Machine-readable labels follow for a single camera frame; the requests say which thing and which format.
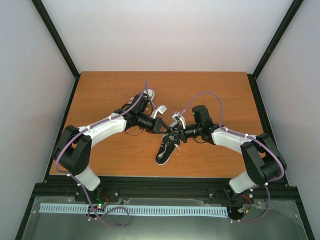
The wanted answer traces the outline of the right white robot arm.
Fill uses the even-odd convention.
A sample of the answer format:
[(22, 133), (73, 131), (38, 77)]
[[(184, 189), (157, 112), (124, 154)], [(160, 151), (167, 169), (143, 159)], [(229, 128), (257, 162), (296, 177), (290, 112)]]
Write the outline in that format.
[(258, 136), (234, 132), (214, 124), (204, 105), (192, 108), (194, 124), (175, 124), (162, 141), (173, 146), (201, 137), (209, 144), (222, 146), (242, 155), (245, 171), (232, 178), (228, 185), (236, 194), (255, 186), (264, 185), (284, 176), (287, 164), (272, 138), (262, 133)]

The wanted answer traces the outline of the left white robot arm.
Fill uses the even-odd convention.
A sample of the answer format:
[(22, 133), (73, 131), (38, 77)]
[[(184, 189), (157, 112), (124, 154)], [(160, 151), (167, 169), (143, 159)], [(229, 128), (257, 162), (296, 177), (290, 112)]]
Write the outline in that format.
[(131, 102), (102, 120), (81, 127), (69, 125), (63, 130), (52, 158), (68, 175), (73, 176), (78, 184), (87, 189), (86, 195), (92, 201), (99, 201), (104, 195), (100, 178), (89, 166), (91, 150), (95, 145), (136, 126), (151, 134), (166, 134), (170, 131), (163, 119), (157, 116), (167, 110), (165, 105), (156, 107), (151, 114), (145, 113), (153, 100), (148, 98), (148, 94), (153, 96), (153, 90), (147, 89), (144, 93), (137, 94)]

